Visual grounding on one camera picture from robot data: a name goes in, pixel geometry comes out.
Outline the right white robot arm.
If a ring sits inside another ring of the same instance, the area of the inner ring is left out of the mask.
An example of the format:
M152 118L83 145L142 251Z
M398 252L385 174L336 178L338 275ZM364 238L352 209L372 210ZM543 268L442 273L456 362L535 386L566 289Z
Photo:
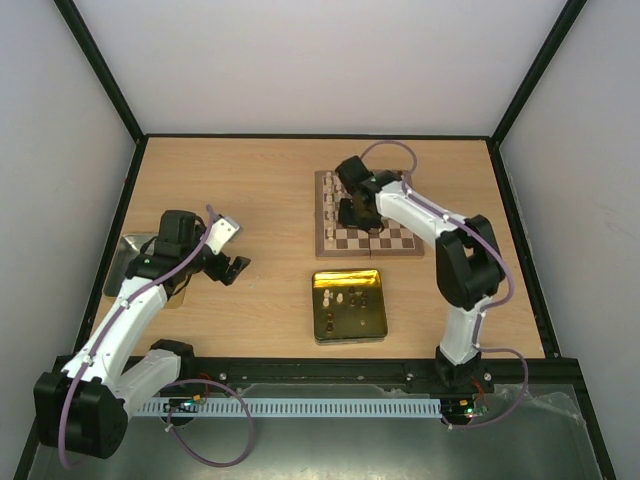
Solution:
M352 156L335 173L348 197L339 221L366 232L382 228L384 218L408 228L435 253L436 284L448 304L445 333L436 348L438 384L455 392L478 368L478 337L493 297L505 279L496 237L482 216L451 213L416 193L401 174L374 173Z

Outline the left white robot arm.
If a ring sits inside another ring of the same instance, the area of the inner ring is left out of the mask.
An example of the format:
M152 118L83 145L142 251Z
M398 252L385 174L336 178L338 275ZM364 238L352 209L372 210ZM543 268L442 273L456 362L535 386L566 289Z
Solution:
M194 351L179 341L156 342L133 367L127 362L154 317L189 279L204 273L231 285L249 265L224 247L240 234L228 216L206 219L184 210L163 213L158 233L127 265L119 292L98 328L58 372L34 386L41 444L106 459L124 439L130 418L166 385L185 377Z

